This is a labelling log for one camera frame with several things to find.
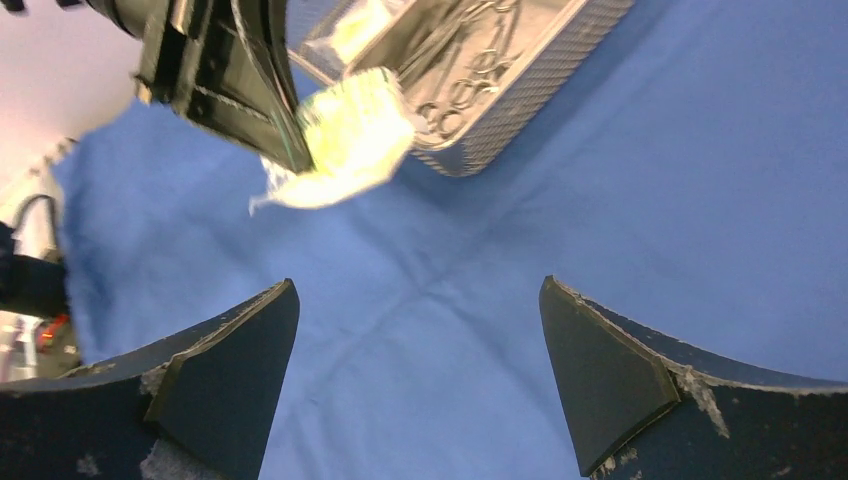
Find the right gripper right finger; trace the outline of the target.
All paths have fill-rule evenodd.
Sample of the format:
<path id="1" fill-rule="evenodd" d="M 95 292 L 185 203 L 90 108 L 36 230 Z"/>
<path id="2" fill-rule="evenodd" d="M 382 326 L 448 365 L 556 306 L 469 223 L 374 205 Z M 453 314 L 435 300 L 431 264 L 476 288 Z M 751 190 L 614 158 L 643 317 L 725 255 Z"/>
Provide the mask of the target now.
<path id="1" fill-rule="evenodd" d="M 692 346 L 551 276 L 539 309 L 584 478 L 846 477 L 845 383 Z"/>

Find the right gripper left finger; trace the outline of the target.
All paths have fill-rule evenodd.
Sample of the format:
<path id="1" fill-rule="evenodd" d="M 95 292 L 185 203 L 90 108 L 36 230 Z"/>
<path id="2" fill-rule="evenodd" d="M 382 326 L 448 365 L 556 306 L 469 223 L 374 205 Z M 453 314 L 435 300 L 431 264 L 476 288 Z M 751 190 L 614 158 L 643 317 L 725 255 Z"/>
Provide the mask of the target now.
<path id="1" fill-rule="evenodd" d="M 1 387 L 5 479 L 255 479 L 300 301 L 291 280 L 154 343 Z"/>

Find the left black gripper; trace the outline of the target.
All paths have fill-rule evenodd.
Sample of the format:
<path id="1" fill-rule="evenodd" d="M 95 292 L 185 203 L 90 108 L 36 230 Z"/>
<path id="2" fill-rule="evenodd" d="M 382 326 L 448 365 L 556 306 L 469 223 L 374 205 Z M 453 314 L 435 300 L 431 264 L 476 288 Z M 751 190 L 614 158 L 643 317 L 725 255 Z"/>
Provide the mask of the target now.
<path id="1" fill-rule="evenodd" d="M 88 1 L 141 42 L 135 95 L 295 173 L 313 167 L 296 118 L 287 2 Z"/>

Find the beige gauze packet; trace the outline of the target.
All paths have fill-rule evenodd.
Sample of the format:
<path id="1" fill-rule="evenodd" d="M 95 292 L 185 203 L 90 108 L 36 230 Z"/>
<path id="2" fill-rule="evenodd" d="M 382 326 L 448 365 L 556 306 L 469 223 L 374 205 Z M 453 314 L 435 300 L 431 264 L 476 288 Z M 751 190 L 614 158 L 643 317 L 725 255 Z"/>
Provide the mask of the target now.
<path id="1" fill-rule="evenodd" d="M 302 43 L 301 55 L 334 69 L 347 66 L 408 4 L 407 1 L 337 1 Z"/>

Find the green printed packet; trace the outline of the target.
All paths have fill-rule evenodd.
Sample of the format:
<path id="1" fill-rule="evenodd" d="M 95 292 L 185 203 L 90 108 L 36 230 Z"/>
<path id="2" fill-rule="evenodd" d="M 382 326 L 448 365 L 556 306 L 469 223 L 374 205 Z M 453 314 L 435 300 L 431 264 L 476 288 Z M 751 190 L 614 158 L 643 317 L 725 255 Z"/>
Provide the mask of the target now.
<path id="1" fill-rule="evenodd" d="M 385 67 L 360 70 L 311 95 L 297 121 L 314 166 L 295 173 L 263 157 L 267 190 L 250 199 L 251 213 L 270 204 L 320 209 L 384 184 L 426 128 Z"/>

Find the steel surgical scissors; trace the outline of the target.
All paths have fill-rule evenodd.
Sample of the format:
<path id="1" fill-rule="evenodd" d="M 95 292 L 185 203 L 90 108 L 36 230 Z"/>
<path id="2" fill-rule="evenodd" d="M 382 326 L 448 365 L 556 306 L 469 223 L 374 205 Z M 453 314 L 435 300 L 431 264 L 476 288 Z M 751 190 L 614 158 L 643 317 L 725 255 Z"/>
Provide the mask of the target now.
<path id="1" fill-rule="evenodd" d="M 426 126 L 423 142 L 458 138 L 471 109 L 499 90 L 522 14 L 521 1 L 445 1 L 426 12 L 424 30 L 398 68 L 401 84 L 415 92 L 415 113 Z"/>

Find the wire mesh steel basket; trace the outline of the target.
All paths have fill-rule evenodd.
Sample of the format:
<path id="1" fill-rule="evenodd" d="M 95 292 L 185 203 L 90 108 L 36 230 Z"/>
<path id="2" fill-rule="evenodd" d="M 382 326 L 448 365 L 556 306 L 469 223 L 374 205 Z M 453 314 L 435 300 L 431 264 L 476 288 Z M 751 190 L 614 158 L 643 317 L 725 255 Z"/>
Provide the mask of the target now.
<path id="1" fill-rule="evenodd" d="M 628 1 L 334 1 L 292 58 L 329 85 L 394 71 L 427 121 L 413 154 L 438 173 L 486 168 L 631 10 Z"/>

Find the blue surgical drape cloth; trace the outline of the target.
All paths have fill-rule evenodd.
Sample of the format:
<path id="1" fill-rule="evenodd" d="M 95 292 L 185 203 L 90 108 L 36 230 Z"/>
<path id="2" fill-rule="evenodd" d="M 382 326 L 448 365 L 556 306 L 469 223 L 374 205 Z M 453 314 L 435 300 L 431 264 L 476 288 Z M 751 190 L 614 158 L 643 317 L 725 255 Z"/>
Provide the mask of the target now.
<path id="1" fill-rule="evenodd" d="M 483 172 L 409 159 L 332 208 L 134 104 L 55 170 L 88 362 L 284 278 L 301 299 L 265 479 L 575 479 L 554 275 L 746 363 L 847 377 L 847 5 L 640 1 Z"/>

